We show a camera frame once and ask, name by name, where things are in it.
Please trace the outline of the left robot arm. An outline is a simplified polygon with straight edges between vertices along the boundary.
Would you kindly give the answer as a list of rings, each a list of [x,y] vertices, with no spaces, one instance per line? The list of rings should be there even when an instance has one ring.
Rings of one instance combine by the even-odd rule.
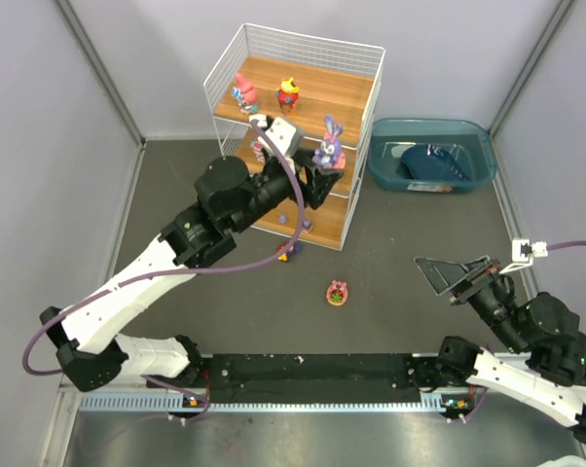
[[[81,391],[98,389],[116,377],[148,376],[189,386],[204,364],[186,336],[166,340],[135,338],[122,329],[158,298],[211,269],[232,252],[235,233],[294,198],[298,182],[306,207],[316,209],[344,175],[344,162],[329,163],[316,151],[302,148],[279,162],[267,157],[262,171],[250,173],[238,157],[212,161],[195,183],[197,200],[181,211],[147,248],[103,287],[103,297],[60,322],[59,308],[49,307],[40,320],[56,348],[62,372]]]

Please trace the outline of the navy bird toy red hat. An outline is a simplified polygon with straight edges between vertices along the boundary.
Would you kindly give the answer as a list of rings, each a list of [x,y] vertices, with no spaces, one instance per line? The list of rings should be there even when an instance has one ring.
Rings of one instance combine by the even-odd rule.
[[[277,259],[281,262],[287,263],[298,254],[302,248],[303,246],[299,241],[292,243],[289,247],[287,247],[287,242],[283,241],[276,249],[276,252],[278,253]]]

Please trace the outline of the yellow bear ice cream cone toy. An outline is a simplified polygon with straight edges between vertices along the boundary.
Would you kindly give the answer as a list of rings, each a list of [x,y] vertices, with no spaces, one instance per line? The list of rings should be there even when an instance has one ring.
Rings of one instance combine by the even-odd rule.
[[[283,115],[287,115],[294,110],[299,94],[300,88],[295,84],[293,77],[281,81],[275,95],[280,112]]]

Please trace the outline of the pink toy with goggles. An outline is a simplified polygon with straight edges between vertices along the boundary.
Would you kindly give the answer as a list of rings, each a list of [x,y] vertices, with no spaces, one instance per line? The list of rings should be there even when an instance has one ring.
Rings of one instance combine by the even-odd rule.
[[[250,149],[254,153],[256,160],[259,163],[264,164],[266,161],[266,154],[263,149],[263,144],[258,139],[255,139],[250,143]]]

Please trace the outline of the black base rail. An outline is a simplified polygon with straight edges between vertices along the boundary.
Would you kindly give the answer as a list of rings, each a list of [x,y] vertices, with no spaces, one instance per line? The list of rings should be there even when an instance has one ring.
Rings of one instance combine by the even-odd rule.
[[[416,402],[447,384],[434,356],[408,353],[214,354],[181,380],[220,404]]]

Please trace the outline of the purple bunny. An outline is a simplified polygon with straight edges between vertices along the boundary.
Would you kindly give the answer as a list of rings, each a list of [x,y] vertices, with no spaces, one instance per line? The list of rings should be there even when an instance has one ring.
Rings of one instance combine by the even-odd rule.
[[[343,170],[347,164],[341,143],[341,136],[345,129],[330,114],[325,116],[324,122],[326,131],[320,146],[314,151],[312,160],[322,168]]]

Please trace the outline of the pink bear donut toy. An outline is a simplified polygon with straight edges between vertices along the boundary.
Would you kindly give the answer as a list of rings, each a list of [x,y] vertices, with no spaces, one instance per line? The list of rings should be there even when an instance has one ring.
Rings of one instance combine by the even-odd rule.
[[[348,300],[348,284],[343,280],[333,280],[326,290],[329,305],[341,306]]]

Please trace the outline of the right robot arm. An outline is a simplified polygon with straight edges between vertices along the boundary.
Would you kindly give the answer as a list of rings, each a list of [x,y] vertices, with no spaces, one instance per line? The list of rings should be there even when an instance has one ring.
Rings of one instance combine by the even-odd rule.
[[[519,369],[481,345],[448,336],[435,360],[440,384],[500,392],[551,417],[586,445],[586,335],[579,316],[548,292],[518,304],[512,278],[489,256],[414,262],[436,295],[470,305],[510,353],[527,357]]]

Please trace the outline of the dark blue pouch in bin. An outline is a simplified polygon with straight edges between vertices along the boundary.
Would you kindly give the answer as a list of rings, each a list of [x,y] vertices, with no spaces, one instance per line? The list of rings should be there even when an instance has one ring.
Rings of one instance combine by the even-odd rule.
[[[470,177],[452,154],[433,144],[417,144],[401,155],[401,163],[413,179],[466,182]]]

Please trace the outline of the teal plastic bin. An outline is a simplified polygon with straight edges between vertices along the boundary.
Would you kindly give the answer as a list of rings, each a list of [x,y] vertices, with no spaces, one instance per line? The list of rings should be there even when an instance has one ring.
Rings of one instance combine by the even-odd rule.
[[[400,158],[417,144],[433,144],[449,151],[470,180],[413,179]],[[468,194],[492,183],[497,161],[489,134],[470,121],[385,118],[373,124],[367,167],[376,183],[388,191]]]

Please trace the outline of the pink rabbit toy blue bow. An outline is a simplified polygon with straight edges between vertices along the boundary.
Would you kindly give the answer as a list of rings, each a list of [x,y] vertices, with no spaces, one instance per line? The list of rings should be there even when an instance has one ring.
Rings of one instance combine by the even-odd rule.
[[[252,115],[258,112],[258,92],[254,85],[239,72],[235,75],[235,85],[231,90],[231,96],[236,100],[241,113]]]

